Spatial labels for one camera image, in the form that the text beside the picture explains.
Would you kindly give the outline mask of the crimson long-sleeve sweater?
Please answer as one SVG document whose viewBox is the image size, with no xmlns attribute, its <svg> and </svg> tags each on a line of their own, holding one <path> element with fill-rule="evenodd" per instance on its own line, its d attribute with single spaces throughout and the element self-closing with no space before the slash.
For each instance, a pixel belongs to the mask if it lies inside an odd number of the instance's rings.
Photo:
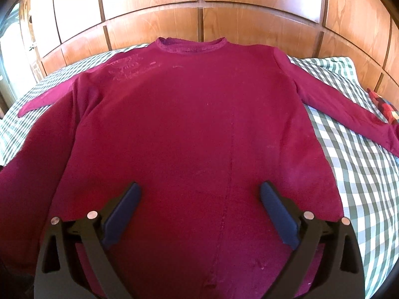
<svg viewBox="0 0 399 299">
<path fill-rule="evenodd" d="M 330 221 L 344 212 L 311 106 L 398 153 L 398 128 L 279 49 L 158 39 L 74 80 L 1 171 L 1 260 L 35 270 L 52 217 L 101 209 L 136 182 L 107 252 L 139 298 L 260 298 L 290 255 L 260 202 L 270 181 Z"/>
</svg>

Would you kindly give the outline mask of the green white checkered bedsheet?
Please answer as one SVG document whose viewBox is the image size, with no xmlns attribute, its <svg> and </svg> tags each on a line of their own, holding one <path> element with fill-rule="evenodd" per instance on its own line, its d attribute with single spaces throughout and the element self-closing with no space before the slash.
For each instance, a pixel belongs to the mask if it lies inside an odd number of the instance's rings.
<svg viewBox="0 0 399 299">
<path fill-rule="evenodd" d="M 18 117 L 23 105 L 114 55 L 115 51 L 104 52 L 57 70 L 17 100 L 1 120 L 1 165 L 15 157 L 46 111 L 41 107 Z M 398 157 L 328 115 L 312 107 L 306 110 L 333 170 L 344 214 L 353 222 L 363 258 L 365 296 L 371 298 L 398 261 Z"/>
</svg>

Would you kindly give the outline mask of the multicolour checkered pillow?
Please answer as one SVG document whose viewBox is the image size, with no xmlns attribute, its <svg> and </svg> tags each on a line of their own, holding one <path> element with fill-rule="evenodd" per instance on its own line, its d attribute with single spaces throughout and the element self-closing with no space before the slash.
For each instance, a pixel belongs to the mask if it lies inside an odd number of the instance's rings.
<svg viewBox="0 0 399 299">
<path fill-rule="evenodd" d="M 389 124 L 395 126 L 399 124 L 399 112 L 389 101 L 384 99 L 382 96 L 374 92 L 373 90 L 367 89 L 367 93 L 372 103 L 378 108 L 382 115 L 386 118 Z"/>
</svg>

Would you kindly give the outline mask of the wooden panelled headboard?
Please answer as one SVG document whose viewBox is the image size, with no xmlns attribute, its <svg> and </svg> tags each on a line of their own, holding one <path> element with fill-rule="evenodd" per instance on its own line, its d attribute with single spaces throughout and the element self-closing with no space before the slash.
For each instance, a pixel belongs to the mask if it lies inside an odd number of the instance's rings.
<svg viewBox="0 0 399 299">
<path fill-rule="evenodd" d="M 347 56 L 363 88 L 398 102 L 398 16 L 382 0 L 20 0 L 22 40 L 40 80 L 102 52 L 176 37 Z"/>
</svg>

